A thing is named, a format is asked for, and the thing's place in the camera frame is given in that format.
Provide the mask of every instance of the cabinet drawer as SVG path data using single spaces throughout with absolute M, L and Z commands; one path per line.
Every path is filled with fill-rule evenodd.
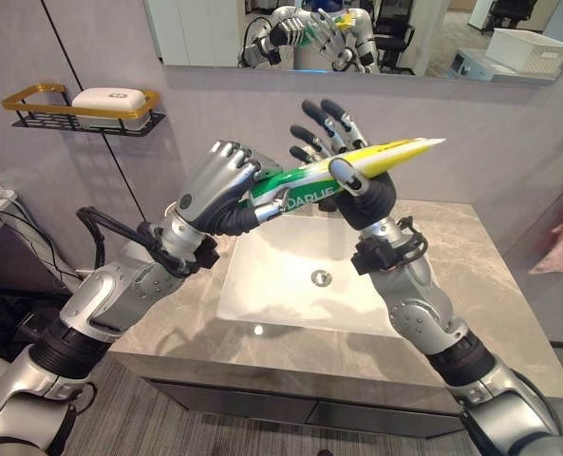
M 421 438 L 464 429 L 457 416 L 329 402 L 319 402 L 307 424 Z
M 272 396 L 257 392 L 203 388 L 155 381 L 152 384 L 189 410 L 287 423 L 305 423 L 317 402 L 314 399 Z

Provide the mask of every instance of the white box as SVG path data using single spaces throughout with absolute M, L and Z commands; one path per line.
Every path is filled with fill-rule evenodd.
M 528 30 L 495 28 L 486 57 L 521 74 L 558 74 L 563 43 Z
M 133 111 L 146 103 L 144 94 L 134 88 L 93 87 L 82 91 L 74 100 L 74 107 L 90 107 L 93 109 L 114 109 L 118 111 Z M 119 128 L 118 119 L 95 116 L 76 116 L 82 128 L 105 127 Z M 146 112 L 139 119 L 123 119 L 127 130 L 141 130 L 150 120 Z

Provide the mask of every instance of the wall shelf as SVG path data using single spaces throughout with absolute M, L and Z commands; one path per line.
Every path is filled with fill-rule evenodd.
M 65 104 L 28 104 L 26 98 L 39 92 L 58 92 Z M 31 85 L 2 101 L 2 106 L 15 111 L 19 121 L 12 124 L 23 128 L 44 128 L 50 130 L 80 131 L 84 133 L 105 133 L 106 135 L 120 135 L 129 137 L 146 136 L 165 118 L 164 114 L 154 112 L 153 107 L 160 100 L 159 94 L 151 90 L 143 90 L 146 103 L 133 111 L 118 111 L 112 109 L 95 109 L 75 107 L 70 104 L 66 88 L 61 84 Z M 149 113 L 150 119 L 140 130 L 125 128 L 124 121 L 139 119 Z M 79 123 L 77 116 L 104 117 L 116 119 L 119 127 L 93 126 L 85 128 Z

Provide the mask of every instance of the gray marble countertop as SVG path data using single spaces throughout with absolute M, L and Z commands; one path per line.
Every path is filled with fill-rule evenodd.
M 326 215 L 310 206 L 297 215 Z M 393 216 L 414 216 L 429 241 L 440 286 L 460 315 L 543 393 L 563 398 L 563 370 L 528 303 L 473 208 L 400 200 Z M 220 260 L 159 302 L 112 348 L 148 378 L 265 390 L 382 406 L 456 412 L 426 360 L 399 338 L 216 318 L 235 240 L 218 239 Z

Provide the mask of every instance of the mirror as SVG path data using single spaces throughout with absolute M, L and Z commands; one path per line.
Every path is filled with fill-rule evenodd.
M 549 84 L 563 0 L 144 0 L 164 65 Z

